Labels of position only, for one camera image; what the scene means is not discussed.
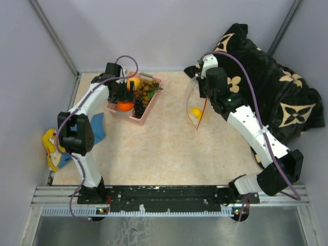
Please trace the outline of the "blue cloth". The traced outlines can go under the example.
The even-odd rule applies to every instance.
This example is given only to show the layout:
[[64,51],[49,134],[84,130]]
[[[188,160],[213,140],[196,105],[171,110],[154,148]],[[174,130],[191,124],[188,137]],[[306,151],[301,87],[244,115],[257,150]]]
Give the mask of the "blue cloth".
[[[95,114],[91,119],[91,128],[94,133],[95,142],[94,144],[98,144],[101,142],[105,136],[105,129],[104,129],[104,113]],[[59,169],[63,168],[72,158],[69,155],[62,155],[59,165],[57,166]]]

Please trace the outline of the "pink plastic basket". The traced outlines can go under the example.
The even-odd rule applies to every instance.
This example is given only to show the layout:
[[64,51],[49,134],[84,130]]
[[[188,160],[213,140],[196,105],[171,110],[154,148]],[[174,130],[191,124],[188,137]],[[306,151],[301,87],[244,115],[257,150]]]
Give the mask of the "pink plastic basket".
[[[156,80],[157,82],[159,82],[159,86],[160,86],[159,91],[161,91],[163,89],[162,88],[162,80],[160,78],[157,78],[157,77],[154,77],[153,75],[149,75],[149,74],[142,73],[142,72],[138,72],[135,76],[138,77],[140,79],[140,81],[142,79],[145,79],[145,80]],[[128,111],[128,112],[122,112],[122,111],[120,111],[120,110],[117,109],[117,104],[108,104],[107,105],[107,110],[109,112],[111,112],[111,114],[113,116],[115,116],[115,117],[118,117],[118,118],[127,120],[128,122],[131,122],[131,123],[134,123],[134,124],[137,124],[137,125],[142,126],[145,123],[145,121],[146,121],[149,113],[151,112],[153,106],[155,105],[155,102],[157,100],[159,91],[155,92],[153,98],[151,99],[150,103],[146,107],[146,110],[145,110],[142,118],[140,118],[140,119],[135,118],[133,116],[134,108],[132,110]]]

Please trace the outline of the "red orange tangerine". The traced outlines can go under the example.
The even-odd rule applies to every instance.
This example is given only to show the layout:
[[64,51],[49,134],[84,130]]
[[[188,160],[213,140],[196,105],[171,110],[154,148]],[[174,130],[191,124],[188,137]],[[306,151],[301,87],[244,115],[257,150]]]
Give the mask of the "red orange tangerine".
[[128,112],[134,108],[135,103],[133,101],[119,101],[117,103],[117,109],[122,112]]

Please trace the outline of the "black floral pillow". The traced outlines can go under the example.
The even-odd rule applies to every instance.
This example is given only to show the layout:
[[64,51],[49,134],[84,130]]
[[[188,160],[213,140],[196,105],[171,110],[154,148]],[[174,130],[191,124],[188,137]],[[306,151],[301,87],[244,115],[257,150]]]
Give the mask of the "black floral pillow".
[[264,125],[282,144],[302,132],[325,127],[320,94],[305,79],[258,48],[248,37],[246,24],[234,23],[221,37],[215,52],[240,61],[255,91]]

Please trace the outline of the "dark grape bunch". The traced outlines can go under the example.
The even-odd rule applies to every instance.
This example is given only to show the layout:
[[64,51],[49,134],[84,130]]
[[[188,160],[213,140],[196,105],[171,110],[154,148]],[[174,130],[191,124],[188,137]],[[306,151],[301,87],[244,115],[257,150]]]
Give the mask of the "dark grape bunch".
[[146,107],[144,106],[143,102],[142,102],[142,98],[137,98],[134,104],[134,113],[133,116],[135,118],[142,118],[144,112],[146,110]]

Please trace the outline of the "aluminium frame rail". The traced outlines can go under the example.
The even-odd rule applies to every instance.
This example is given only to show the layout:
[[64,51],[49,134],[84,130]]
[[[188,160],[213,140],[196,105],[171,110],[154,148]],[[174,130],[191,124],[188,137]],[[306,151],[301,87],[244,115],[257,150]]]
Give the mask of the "aluminium frame rail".
[[105,186],[98,189],[81,188],[75,192],[74,186],[37,187],[32,204],[122,204],[133,201],[199,201],[201,204],[222,204],[232,206],[241,204],[244,200],[251,204],[267,204],[278,206],[286,204],[309,204],[308,193],[303,185],[296,185],[300,200],[291,198],[292,190],[287,188],[274,196],[264,192],[251,195],[235,195],[227,186]]

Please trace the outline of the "brown longan bunch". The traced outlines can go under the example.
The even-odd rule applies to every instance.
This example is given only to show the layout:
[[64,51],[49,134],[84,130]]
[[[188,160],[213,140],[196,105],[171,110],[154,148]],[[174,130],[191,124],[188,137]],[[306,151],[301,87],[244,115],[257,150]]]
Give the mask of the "brown longan bunch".
[[135,92],[135,98],[140,100],[141,103],[147,107],[153,98],[155,92],[159,91],[159,82],[156,80],[145,80],[142,79],[140,84],[137,86]]

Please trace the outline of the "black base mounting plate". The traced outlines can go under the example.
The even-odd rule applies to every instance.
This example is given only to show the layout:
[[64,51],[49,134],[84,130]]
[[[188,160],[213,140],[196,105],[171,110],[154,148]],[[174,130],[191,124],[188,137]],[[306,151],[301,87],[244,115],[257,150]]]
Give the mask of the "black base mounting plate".
[[218,212],[245,197],[228,186],[104,186],[82,187],[77,203],[104,204],[112,212],[137,211],[140,205],[147,212]]

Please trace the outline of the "orange peach fruit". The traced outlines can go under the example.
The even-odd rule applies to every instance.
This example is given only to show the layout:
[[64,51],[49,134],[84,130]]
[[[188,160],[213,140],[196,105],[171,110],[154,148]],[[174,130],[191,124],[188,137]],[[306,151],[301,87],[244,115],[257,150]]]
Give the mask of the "orange peach fruit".
[[127,79],[127,89],[131,91],[131,83],[133,84],[133,90],[137,90],[140,85],[140,79],[136,76]]

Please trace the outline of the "yellow lemon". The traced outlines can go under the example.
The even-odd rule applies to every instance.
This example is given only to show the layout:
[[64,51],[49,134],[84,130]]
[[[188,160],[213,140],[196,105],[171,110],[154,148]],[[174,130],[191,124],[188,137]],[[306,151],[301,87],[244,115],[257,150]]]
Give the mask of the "yellow lemon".
[[198,124],[202,117],[202,111],[197,107],[191,107],[187,110],[187,116],[193,124]]

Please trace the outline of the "clear zip top bag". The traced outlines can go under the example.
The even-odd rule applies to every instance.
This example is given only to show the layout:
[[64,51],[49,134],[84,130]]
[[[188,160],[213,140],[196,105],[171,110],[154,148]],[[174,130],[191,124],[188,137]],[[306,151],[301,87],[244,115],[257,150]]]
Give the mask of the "clear zip top bag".
[[211,108],[207,98],[201,98],[196,78],[190,79],[185,93],[185,112],[187,121],[199,130],[210,123]]

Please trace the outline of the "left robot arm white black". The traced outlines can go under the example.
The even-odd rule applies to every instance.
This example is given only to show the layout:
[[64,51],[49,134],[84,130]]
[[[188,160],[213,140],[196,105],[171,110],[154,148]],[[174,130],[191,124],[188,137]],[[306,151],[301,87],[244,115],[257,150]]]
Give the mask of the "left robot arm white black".
[[91,119],[105,100],[111,103],[133,102],[134,84],[117,63],[107,63],[105,72],[95,77],[86,94],[68,112],[57,116],[58,131],[56,148],[69,155],[74,161],[81,177],[74,195],[79,204],[103,203],[107,199],[104,180],[99,173],[91,151],[95,136]]

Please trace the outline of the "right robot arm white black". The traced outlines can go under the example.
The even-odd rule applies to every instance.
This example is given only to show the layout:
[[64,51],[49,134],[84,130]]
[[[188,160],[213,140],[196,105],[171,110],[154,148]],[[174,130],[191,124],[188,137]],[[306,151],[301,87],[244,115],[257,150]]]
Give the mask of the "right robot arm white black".
[[254,114],[247,101],[230,91],[227,74],[221,67],[203,69],[198,80],[202,82],[201,93],[210,101],[213,110],[220,114],[247,141],[260,157],[263,170],[260,173],[241,175],[229,183],[229,197],[233,202],[242,202],[247,194],[264,192],[268,196],[293,191],[292,199],[300,200],[293,184],[298,180],[303,155],[291,151],[280,143]]

